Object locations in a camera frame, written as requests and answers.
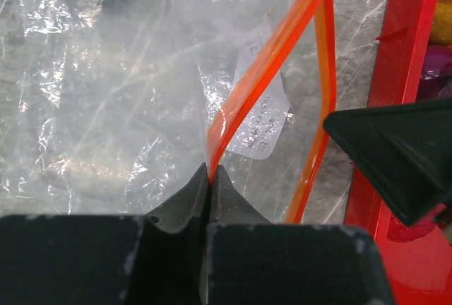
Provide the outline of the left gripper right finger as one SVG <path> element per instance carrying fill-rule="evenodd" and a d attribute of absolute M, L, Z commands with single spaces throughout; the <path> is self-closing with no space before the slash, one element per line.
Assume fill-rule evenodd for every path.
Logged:
<path fill-rule="evenodd" d="M 392 304 L 379 249 L 361 227 L 273 224 L 233 187 L 212 185 L 209 304 Z"/>

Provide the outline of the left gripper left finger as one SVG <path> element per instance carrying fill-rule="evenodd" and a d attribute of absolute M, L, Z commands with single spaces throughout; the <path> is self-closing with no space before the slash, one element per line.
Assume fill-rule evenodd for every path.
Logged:
<path fill-rule="evenodd" d="M 2 304 L 200 304 L 208 170 L 145 215 L 1 218 Z"/>

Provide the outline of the clear zip bag orange zipper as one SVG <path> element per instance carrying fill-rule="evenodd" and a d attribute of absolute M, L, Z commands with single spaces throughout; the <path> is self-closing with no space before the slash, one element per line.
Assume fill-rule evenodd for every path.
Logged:
<path fill-rule="evenodd" d="M 139 214 L 201 164 L 299 222 L 333 0 L 1 0 L 1 214 Z"/>

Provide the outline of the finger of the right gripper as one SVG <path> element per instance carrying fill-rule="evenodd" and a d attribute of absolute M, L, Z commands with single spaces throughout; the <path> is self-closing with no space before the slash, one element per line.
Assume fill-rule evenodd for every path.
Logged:
<path fill-rule="evenodd" d="M 332 112 L 323 129 L 404 225 L 451 206 L 451 99 Z"/>

